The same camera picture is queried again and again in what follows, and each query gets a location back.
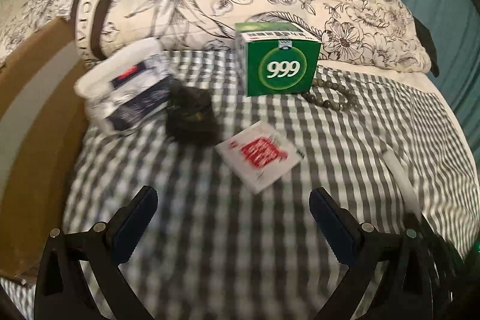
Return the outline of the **white blue packet bag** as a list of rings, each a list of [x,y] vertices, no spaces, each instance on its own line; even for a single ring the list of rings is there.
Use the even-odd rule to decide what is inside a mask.
[[[135,132],[163,110],[176,75],[159,41],[135,41],[86,72],[74,85],[91,123],[103,133]]]

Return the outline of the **black small object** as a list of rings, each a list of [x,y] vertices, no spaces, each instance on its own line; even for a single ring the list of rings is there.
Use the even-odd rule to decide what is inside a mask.
[[[207,89],[174,81],[168,94],[166,137],[183,145],[210,146],[219,140],[219,124]]]

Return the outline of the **green 999 medicine box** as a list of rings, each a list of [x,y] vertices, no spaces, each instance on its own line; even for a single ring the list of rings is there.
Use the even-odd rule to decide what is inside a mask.
[[[235,24],[237,70],[244,93],[259,97],[309,91],[320,41],[287,22]]]

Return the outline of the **white tube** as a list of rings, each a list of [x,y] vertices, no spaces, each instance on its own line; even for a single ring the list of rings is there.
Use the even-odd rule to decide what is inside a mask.
[[[400,190],[406,211],[413,214],[418,220],[421,220],[422,208],[420,207],[413,186],[408,179],[408,175],[404,171],[398,158],[395,156],[394,151],[392,149],[386,149],[382,153],[382,157],[388,170],[393,175],[397,187]]]

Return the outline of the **brown cardboard box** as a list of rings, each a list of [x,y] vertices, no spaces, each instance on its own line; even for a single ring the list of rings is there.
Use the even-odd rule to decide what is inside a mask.
[[[47,235],[60,227],[87,128],[73,85],[85,73],[73,30],[54,19],[1,72],[1,276],[34,284]]]

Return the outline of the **grey checkered cloth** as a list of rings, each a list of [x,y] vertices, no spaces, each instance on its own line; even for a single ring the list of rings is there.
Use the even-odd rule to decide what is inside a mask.
[[[71,184],[44,192],[21,174],[1,221],[41,253],[49,229],[88,229],[140,196],[133,220],[144,235],[114,277],[133,292],[116,296],[124,319],[298,319],[320,304],[338,276],[308,210],[325,185],[354,214],[394,230],[400,193],[381,152],[394,150],[425,213],[465,249],[479,223],[477,174],[462,130],[436,93],[392,79],[321,67],[325,78],[354,90],[359,105],[336,113],[299,96],[244,97],[226,52],[168,55],[188,85],[207,88],[223,136],[264,120],[304,154],[293,170],[254,194],[213,149],[182,147],[160,121],[129,136],[85,129],[80,101],[67,95],[72,121],[55,132],[76,150],[62,157]]]

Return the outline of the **black cloth behind quilt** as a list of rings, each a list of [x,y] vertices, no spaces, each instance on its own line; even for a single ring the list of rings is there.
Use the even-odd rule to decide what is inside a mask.
[[[430,30],[418,18],[413,17],[416,35],[430,57],[430,71],[435,78],[439,77],[438,54]]]

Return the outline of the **teal curtain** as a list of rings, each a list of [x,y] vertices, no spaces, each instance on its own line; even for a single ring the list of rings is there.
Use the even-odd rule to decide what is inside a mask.
[[[472,0],[402,0],[430,31],[439,76],[434,84],[446,98],[479,156],[479,13]]]

